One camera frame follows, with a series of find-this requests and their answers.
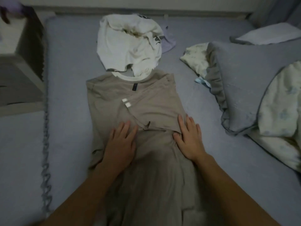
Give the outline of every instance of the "hand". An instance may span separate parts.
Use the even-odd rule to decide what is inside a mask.
[[[129,128],[130,121],[127,121],[126,123],[121,122],[116,130],[112,129],[104,151],[102,164],[112,169],[116,175],[119,175],[130,165],[135,155],[136,143],[134,138],[138,126],[136,125],[127,135]]]
[[[206,156],[205,148],[202,143],[202,133],[199,124],[195,124],[192,117],[186,115],[186,124],[184,124],[181,115],[178,116],[178,122],[182,131],[182,136],[179,133],[174,133],[173,138],[178,144],[183,155],[197,163],[199,159]]]

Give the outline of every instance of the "wall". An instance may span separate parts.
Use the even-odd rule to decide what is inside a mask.
[[[21,0],[33,6],[252,12],[261,0]]]

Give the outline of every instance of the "beige t-shirt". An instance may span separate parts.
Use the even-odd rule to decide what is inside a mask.
[[[153,70],[138,82],[108,73],[87,81],[93,123],[90,168],[103,157],[112,128],[121,121],[138,125],[136,154],[107,193],[108,225],[206,225],[200,179],[193,163],[173,140],[185,111],[173,74]]]

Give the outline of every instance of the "nightstand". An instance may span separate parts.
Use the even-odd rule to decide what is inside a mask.
[[[0,20],[0,116],[43,110],[43,26],[36,19]]]

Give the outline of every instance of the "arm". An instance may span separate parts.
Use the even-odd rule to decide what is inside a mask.
[[[178,120],[183,138],[179,133],[174,133],[173,137],[183,155],[198,166],[206,185],[220,205],[226,222],[234,226],[279,226],[205,152],[200,126],[194,123],[193,118],[186,117],[187,125],[181,116]]]
[[[93,174],[41,225],[92,225],[101,199],[116,177],[131,163],[137,126],[127,135],[130,122],[122,122],[110,133],[103,161]]]

